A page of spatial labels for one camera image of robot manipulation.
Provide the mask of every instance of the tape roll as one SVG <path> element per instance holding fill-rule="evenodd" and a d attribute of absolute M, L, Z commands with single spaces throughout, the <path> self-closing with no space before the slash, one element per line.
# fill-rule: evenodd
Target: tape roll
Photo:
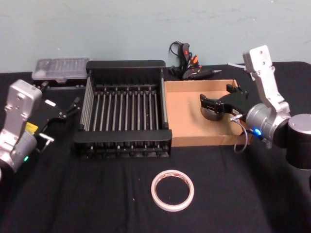
<path fill-rule="evenodd" d="M 169 205 L 164 203 L 163 201 L 160 200 L 160 198 L 157 196 L 156 194 L 156 186 L 157 184 L 164 178 L 166 177 L 177 177 L 182 179 L 186 185 L 189 188 L 189 195 L 187 197 L 187 199 L 178 204 L 178 205 Z M 194 196 L 194 186 L 193 183 L 191 181 L 191 179 L 183 172 L 181 171 L 177 171 L 177 170 L 166 170 L 166 171 L 162 171 L 161 173 L 159 173 L 154 180 L 152 181 L 151 184 L 151 195 L 153 200 L 155 201 L 155 203 L 157 204 L 158 207 L 160 207 L 163 210 L 169 211 L 169 212 L 177 212 L 177 211 L 181 211 L 185 208 L 187 208 L 190 203 L 192 202 L 193 196 Z"/>

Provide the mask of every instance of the yellow label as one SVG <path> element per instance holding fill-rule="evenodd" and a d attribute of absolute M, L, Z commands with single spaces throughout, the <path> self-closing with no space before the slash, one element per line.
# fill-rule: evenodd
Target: yellow label
<path fill-rule="evenodd" d="M 38 126 L 32 124 L 32 123 L 29 123 L 27 122 L 26 124 L 26 130 L 32 134 L 34 134 L 38 129 Z"/>

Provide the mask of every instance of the black dish rack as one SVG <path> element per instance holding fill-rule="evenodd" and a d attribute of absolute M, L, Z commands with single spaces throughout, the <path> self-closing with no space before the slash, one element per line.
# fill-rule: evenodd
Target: black dish rack
<path fill-rule="evenodd" d="M 81 158 L 168 157 L 164 61 L 89 61 L 80 128 Z"/>

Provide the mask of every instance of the cardboard box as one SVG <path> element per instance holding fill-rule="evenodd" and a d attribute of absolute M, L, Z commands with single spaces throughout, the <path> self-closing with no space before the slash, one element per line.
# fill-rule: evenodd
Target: cardboard box
<path fill-rule="evenodd" d="M 173 132 L 173 147 L 234 145 L 242 129 L 230 122 L 230 114 L 221 121 L 210 121 L 201 114 L 200 94 L 219 99 L 229 94 L 226 85 L 235 80 L 166 81 L 166 108 Z M 239 137 L 239 144 L 245 138 Z"/>

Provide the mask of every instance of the clear plastic case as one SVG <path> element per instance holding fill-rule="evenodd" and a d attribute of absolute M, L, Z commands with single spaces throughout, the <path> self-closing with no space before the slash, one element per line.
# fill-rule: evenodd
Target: clear plastic case
<path fill-rule="evenodd" d="M 68 79 L 86 79 L 89 58 L 56 58 L 37 61 L 32 78 L 35 81 L 55 80 L 65 83 Z"/>

